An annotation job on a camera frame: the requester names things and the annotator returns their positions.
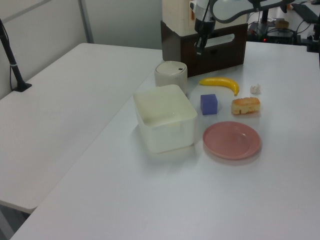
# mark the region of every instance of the cake slice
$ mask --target cake slice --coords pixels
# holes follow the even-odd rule
[[[238,98],[232,101],[231,112],[235,115],[251,114],[260,110],[260,101],[256,97]]]

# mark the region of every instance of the yellow banana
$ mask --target yellow banana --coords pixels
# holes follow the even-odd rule
[[[238,84],[234,80],[227,78],[227,77],[222,77],[222,76],[206,77],[206,78],[200,80],[199,84],[205,85],[205,86],[227,87],[233,91],[235,96],[237,96],[238,92],[239,92]]]

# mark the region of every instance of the white wall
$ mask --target white wall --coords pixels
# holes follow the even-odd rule
[[[82,0],[95,44],[161,49],[162,0]]]
[[[4,23],[4,27],[25,82],[78,44],[87,42],[78,0],[51,0]],[[0,44],[0,99],[11,92],[9,66]]]

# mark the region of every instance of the white table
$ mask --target white table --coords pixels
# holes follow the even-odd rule
[[[0,101],[0,204],[31,213],[161,63],[153,49],[80,44]]]
[[[232,91],[198,85],[206,76],[236,80],[239,98],[261,84],[260,113],[233,116]],[[248,42],[243,65],[188,81],[198,112],[194,145],[149,153],[130,98],[12,240],[318,239],[318,54]],[[151,72],[138,91],[154,86]],[[203,116],[200,95],[209,93],[217,96],[218,114]],[[221,121],[254,128],[261,151],[241,161],[208,153],[202,134]]]

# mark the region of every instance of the floor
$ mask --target floor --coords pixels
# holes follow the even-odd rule
[[[0,205],[0,240],[9,240],[30,215]]]

